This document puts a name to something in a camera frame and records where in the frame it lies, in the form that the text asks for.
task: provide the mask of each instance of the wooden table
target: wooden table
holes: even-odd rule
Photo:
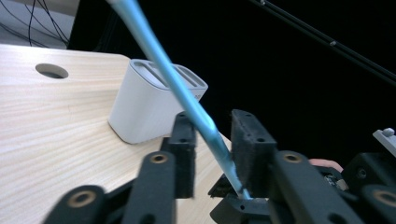
[[[42,223],[78,186],[111,191],[159,149],[161,138],[129,145],[107,123],[128,58],[10,45],[0,54],[0,223]],[[41,75],[40,63],[68,77]],[[219,199],[207,193],[222,171],[199,134],[196,152],[195,198],[177,200],[177,223],[214,223],[209,213]]]

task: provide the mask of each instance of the white container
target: white container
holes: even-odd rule
[[[173,66],[199,101],[207,84],[190,69]],[[123,141],[137,144],[172,132],[175,116],[183,110],[155,64],[132,59],[108,122]]]

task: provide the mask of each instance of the blue straw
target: blue straw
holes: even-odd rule
[[[230,151],[224,144],[215,123],[185,86],[161,44],[151,31],[149,23],[137,1],[107,0],[107,2],[125,22],[148,59],[156,63],[172,93],[184,108],[187,117],[206,141],[238,196],[242,199],[250,199],[248,191],[242,187],[242,183],[236,175],[235,164],[231,158]]]

